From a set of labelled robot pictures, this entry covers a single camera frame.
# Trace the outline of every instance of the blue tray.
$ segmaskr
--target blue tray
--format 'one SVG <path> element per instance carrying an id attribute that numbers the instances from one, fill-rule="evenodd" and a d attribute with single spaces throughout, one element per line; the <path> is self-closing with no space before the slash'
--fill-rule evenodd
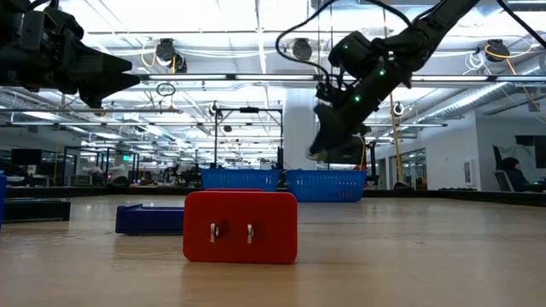
<path id="1" fill-rule="evenodd" d="M 117 234 L 181 235 L 183 228 L 183 207 L 118 206 Z"/>

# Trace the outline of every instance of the red block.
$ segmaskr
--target red block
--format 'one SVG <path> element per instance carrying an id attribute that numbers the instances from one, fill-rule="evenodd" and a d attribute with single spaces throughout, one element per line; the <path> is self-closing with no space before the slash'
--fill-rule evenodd
<path id="1" fill-rule="evenodd" d="M 208 188 L 208 192 L 264 192 L 261 188 Z"/>
<path id="2" fill-rule="evenodd" d="M 292 264 L 298 202 L 290 193 L 195 192 L 185 201 L 183 231 L 189 261 Z"/>

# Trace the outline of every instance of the glass wall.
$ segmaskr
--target glass wall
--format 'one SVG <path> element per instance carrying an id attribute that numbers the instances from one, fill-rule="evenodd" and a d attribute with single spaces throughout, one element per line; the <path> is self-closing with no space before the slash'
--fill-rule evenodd
<path id="1" fill-rule="evenodd" d="M 402 162 L 402 180 L 409 184 L 412 188 L 418 190 L 427 189 L 427 152 L 419 149 L 413 152 L 402 153 L 400 155 Z M 391 178 L 398 178 L 396 157 L 390 158 L 391 170 L 393 170 Z"/>

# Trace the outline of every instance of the blue plastic bin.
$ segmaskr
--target blue plastic bin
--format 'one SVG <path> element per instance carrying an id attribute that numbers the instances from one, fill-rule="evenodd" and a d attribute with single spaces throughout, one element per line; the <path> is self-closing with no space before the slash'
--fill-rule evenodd
<path id="1" fill-rule="evenodd" d="M 362 199 L 367 171 L 287 171 L 288 192 L 300 202 Z"/>
<path id="2" fill-rule="evenodd" d="M 2 231 L 3 210 L 6 206 L 6 185 L 8 178 L 0 175 L 0 231 Z"/>
<path id="3" fill-rule="evenodd" d="M 118 206 L 116 234 L 181 235 L 183 229 L 183 207 Z"/>
<path id="4" fill-rule="evenodd" d="M 275 192 L 280 170 L 201 170 L 203 188 L 261 188 Z"/>

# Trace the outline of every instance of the computer monitor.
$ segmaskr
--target computer monitor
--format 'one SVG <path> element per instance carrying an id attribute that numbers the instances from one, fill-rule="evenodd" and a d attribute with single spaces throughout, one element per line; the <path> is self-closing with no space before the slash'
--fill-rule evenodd
<path id="1" fill-rule="evenodd" d="M 15 165 L 42 164 L 42 149 L 12 148 L 11 163 Z"/>

